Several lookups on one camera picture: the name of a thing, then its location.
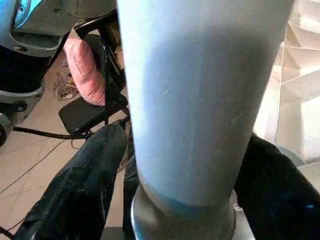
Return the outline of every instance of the pink cushion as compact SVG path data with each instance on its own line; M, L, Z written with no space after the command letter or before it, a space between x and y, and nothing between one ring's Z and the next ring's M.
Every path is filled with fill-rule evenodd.
M74 83L90 104L105 105L105 79L98 70L90 46L82 39L69 38L63 47Z

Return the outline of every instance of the white pipe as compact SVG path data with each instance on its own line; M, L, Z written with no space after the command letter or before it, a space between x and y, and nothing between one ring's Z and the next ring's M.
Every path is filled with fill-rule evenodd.
M160 208L225 206L293 0L117 3L142 187Z

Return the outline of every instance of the leather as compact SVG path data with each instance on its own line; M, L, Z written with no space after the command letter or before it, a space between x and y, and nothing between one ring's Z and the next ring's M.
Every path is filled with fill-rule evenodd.
M287 156L255 134L234 189L255 239L320 239L320 194Z
M90 137L53 178L14 240L99 240L127 136L117 124Z

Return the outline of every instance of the black chair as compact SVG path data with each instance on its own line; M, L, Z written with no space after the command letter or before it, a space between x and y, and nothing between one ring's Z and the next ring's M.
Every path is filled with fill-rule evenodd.
M117 18L117 11L113 10L105 16L81 23L74 28L79 37L91 47L97 68L105 78L106 84L105 106L92 105L79 97L59 111L59 116L71 135L86 133L102 121L108 124L109 117L120 110L129 119L129 110L126 107L128 100L120 93L126 84L125 74L118 66L114 55L117 45L106 28L106 25ZM89 34L93 30L98 30L100 35Z

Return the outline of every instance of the blue light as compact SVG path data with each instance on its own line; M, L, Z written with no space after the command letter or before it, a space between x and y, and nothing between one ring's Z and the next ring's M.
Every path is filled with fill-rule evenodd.
M19 6L23 7L24 12L17 12L14 20L14 28L21 28L42 2L44 2L44 0L20 0Z
M307 209L313 209L315 206L313 204L308 204L305 206Z

